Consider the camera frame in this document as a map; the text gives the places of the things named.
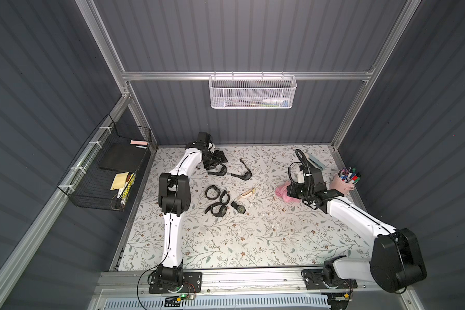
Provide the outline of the black strap wristwatch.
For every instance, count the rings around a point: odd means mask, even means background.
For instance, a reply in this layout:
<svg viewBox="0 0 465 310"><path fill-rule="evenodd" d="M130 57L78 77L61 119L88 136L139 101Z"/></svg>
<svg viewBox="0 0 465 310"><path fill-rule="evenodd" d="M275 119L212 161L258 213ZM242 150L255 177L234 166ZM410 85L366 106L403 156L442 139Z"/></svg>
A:
<svg viewBox="0 0 465 310"><path fill-rule="evenodd" d="M243 174L231 173L231 176L233 178L238 178L238 179L243 180L243 181L250 180L252 178L252 176L253 176L252 171L250 170L250 168L248 168L248 166L246 165L246 163L245 163L245 161L243 159L240 159L240 163L244 166L245 172Z"/></svg>

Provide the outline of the pink cloth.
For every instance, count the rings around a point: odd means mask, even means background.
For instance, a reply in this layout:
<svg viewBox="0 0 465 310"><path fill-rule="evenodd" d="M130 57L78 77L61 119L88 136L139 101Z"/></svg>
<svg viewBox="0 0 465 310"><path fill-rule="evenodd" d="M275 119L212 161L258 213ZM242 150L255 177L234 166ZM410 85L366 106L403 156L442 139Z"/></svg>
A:
<svg viewBox="0 0 465 310"><path fill-rule="evenodd" d="M291 182L287 181L283 185L278 186L275 189L275 195L285 201L288 204L299 203L300 200L298 198L293 198L288 195L288 187L290 186Z"/></svg>

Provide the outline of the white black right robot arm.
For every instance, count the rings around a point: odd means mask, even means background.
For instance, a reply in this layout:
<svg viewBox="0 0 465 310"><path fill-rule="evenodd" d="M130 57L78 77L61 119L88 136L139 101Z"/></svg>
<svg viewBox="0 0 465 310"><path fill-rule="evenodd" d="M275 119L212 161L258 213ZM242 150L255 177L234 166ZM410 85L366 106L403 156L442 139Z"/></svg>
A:
<svg viewBox="0 0 465 310"><path fill-rule="evenodd" d="M352 204L342 192L328 189L320 170L299 163L289 170L288 196L311 209L319 209L338 219L359 235L370 247L369 258L347 255L324 262L322 280L337 288L345 280L373 282L388 293L426 279L427 271L416 235L381 222Z"/></svg>

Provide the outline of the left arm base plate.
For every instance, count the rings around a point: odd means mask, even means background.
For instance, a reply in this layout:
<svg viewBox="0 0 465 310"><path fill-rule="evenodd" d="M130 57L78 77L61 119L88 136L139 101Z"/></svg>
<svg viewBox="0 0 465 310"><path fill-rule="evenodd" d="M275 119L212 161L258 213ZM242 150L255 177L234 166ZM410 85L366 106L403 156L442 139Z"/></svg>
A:
<svg viewBox="0 0 465 310"><path fill-rule="evenodd" d="M155 271L151 273L147 281L149 284L149 294L200 293L202 290L203 273L184 272L177 276L164 276Z"/></svg>

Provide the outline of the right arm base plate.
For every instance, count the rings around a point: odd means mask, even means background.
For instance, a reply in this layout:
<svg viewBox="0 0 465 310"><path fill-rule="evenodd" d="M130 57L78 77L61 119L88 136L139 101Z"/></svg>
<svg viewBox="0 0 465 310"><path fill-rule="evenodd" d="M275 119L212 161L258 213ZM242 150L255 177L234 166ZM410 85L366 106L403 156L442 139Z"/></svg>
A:
<svg viewBox="0 0 465 310"><path fill-rule="evenodd" d="M341 279L331 269L303 269L301 276L307 290L315 289L349 289L358 288L356 280Z"/></svg>

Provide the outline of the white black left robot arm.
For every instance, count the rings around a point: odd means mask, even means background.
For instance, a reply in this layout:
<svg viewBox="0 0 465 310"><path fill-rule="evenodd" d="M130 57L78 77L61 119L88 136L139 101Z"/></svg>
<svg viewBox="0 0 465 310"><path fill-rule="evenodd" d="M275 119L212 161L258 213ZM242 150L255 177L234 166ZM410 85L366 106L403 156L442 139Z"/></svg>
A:
<svg viewBox="0 0 465 310"><path fill-rule="evenodd" d="M186 145L176 166L160 174L158 205L164 215L164 253L155 277L161 287L174 291L183 285L182 227L191 206L190 175L200 164L207 169L226 161L223 153L214 149L211 135L200 132L195 141Z"/></svg>

